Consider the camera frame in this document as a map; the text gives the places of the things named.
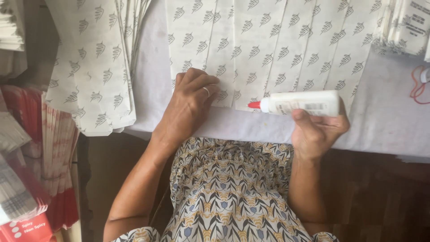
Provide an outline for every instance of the silver ring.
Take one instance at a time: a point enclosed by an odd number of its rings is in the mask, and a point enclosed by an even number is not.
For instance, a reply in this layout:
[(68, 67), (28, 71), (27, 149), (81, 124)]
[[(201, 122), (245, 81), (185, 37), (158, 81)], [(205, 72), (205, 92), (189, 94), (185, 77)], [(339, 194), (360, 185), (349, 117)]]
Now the silver ring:
[(207, 89), (206, 87), (204, 87), (203, 89), (205, 89), (208, 92), (208, 97), (210, 97), (211, 93), (209, 92), (209, 89)]

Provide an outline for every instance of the patterned shirt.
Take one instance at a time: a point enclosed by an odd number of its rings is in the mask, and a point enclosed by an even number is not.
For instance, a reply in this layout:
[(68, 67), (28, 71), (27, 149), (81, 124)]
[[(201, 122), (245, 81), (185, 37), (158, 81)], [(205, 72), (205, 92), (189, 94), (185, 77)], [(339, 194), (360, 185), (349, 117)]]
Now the patterned shirt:
[(293, 148), (190, 138), (170, 176), (173, 216), (163, 235), (134, 229), (115, 242), (338, 242), (310, 236), (287, 205)]

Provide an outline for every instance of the hand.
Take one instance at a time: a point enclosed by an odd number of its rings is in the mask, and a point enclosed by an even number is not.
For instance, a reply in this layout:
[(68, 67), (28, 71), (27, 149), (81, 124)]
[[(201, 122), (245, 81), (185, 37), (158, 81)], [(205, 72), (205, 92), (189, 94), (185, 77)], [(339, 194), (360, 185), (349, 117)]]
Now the hand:
[(291, 135), (294, 157), (300, 161), (319, 161), (336, 140), (350, 128), (341, 99), (339, 116), (310, 116), (303, 109), (292, 112), (295, 128)]
[(190, 68), (176, 75), (175, 91), (152, 140), (175, 151), (207, 120), (212, 102), (217, 98), (219, 79)]

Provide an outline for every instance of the white glue bottle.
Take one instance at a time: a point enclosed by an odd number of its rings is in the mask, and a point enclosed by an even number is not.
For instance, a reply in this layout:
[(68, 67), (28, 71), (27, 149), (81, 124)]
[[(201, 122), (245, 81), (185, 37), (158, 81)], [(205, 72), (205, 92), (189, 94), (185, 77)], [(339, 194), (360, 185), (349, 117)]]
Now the white glue bottle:
[(304, 109), (312, 116), (336, 117), (339, 114), (338, 91), (274, 93), (248, 107), (264, 113), (289, 115), (294, 109)]

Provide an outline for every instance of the red nozzle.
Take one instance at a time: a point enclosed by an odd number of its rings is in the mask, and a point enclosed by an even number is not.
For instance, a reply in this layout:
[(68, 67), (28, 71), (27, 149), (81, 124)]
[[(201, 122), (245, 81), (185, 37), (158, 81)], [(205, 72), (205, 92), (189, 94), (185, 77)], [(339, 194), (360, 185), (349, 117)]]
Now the red nozzle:
[(250, 107), (252, 109), (260, 109), (260, 102), (250, 102), (248, 104), (248, 107)]

